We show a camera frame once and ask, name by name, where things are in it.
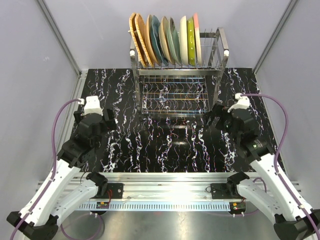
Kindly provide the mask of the cream bird painted plate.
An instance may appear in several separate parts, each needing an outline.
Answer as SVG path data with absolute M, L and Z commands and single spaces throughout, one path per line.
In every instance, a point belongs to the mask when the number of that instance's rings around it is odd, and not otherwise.
M 161 63 L 160 63 L 159 59 L 157 58 L 155 51 L 153 49 L 153 46 L 152 46 L 151 24 L 152 24 L 152 16 L 149 14 L 147 16 L 147 20 L 146 20 L 146 24 L 145 24 L 145 37 L 144 38 L 145 38 L 147 52 L 148 52 L 148 55 L 149 55 L 151 62 L 152 62 L 151 65 L 154 67 L 155 64 L 160 65 Z

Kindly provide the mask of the woven bamboo tray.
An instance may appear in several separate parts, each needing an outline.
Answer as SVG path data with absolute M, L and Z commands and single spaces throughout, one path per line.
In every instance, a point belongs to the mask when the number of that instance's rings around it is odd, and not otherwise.
M 137 13 L 134 18 L 134 23 L 136 27 L 136 33 L 138 37 L 138 46 L 139 46 L 139 52 L 140 52 L 140 61 L 141 64 L 146 67 L 153 67 L 154 62 L 152 61 L 146 44 L 146 25 L 143 20 L 143 17 L 140 13 Z
M 134 46 L 137 50 L 139 60 L 140 60 L 143 67 L 147 67 L 148 61 L 146 59 L 142 44 L 140 42 L 140 39 L 138 36 L 138 30 L 137 30 L 136 23 L 135 23 L 136 15 L 137 14 L 135 12 L 133 12 L 129 17 L 129 31 L 130 31 L 132 40 L 134 42 Z

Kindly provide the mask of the cream yellow bird plate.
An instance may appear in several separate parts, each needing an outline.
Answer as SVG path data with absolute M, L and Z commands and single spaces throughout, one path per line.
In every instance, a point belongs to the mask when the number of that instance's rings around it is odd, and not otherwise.
M 160 39 L 160 45 L 163 52 L 164 57 L 168 60 L 168 62 L 172 65 L 175 64 L 174 58 L 171 56 L 168 40 L 167 40 L 167 27 L 168 27 L 168 19 L 163 16 L 160 21 L 159 26 L 159 39 Z

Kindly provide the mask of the pink rimmed plate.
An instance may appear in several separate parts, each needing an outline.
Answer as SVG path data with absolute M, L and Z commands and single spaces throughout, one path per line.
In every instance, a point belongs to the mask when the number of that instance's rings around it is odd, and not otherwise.
M 202 50 L 198 14 L 193 15 L 197 65 L 202 66 Z

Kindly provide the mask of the yellow green dotted plate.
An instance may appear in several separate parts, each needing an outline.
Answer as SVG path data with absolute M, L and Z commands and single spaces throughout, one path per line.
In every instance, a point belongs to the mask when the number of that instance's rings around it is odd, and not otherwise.
M 187 48 L 188 64 L 196 65 L 196 44 L 195 44 L 195 26 L 194 19 L 191 17 L 186 21 L 187 25 Z

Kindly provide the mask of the pale green bottom plate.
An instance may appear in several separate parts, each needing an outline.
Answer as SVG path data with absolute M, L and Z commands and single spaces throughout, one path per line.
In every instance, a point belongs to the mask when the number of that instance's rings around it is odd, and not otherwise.
M 173 57 L 176 64 L 181 65 L 182 61 L 180 56 L 180 41 L 175 22 L 172 17 L 169 18 L 166 34 L 170 55 Z

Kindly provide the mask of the teal scalloped plate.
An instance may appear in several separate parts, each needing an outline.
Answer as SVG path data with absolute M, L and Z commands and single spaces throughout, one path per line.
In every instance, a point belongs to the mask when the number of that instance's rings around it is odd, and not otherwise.
M 155 15 L 152 16 L 151 24 L 152 24 L 153 35 L 154 35 L 155 40 L 156 40 L 157 50 L 159 52 L 159 56 L 160 56 L 161 62 L 165 66 L 168 66 L 169 65 L 169 61 L 165 57 L 165 55 L 163 53 L 161 42 L 160 42 L 160 32 L 159 32 L 159 30 L 160 30 L 160 24 L 161 23 L 160 23 L 159 19 Z

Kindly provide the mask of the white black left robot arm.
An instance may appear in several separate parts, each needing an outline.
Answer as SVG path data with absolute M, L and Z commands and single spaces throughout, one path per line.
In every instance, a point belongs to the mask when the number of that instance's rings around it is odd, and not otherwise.
M 85 163 L 96 157 L 102 136 L 117 128 L 114 112 L 74 113 L 77 128 L 57 155 L 51 173 L 39 190 L 20 211 L 12 211 L 7 221 L 30 240 L 51 240 L 59 225 L 83 202 L 90 198 L 101 199 L 108 191 L 107 178 L 89 173 L 86 179 L 71 193 L 60 199 L 62 192 Z

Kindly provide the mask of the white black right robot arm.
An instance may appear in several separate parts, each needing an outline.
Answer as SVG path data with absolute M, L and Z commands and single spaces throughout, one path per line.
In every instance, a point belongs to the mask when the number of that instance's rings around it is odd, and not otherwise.
M 215 104 L 206 117 L 209 125 L 218 119 L 216 129 L 230 136 L 237 153 L 249 162 L 271 192 L 266 193 L 247 174 L 238 172 L 227 178 L 228 196 L 252 202 L 270 220 L 281 240 L 305 240 L 319 235 L 319 209 L 314 209 L 290 182 L 273 149 L 258 134 L 256 120 L 249 110 Z

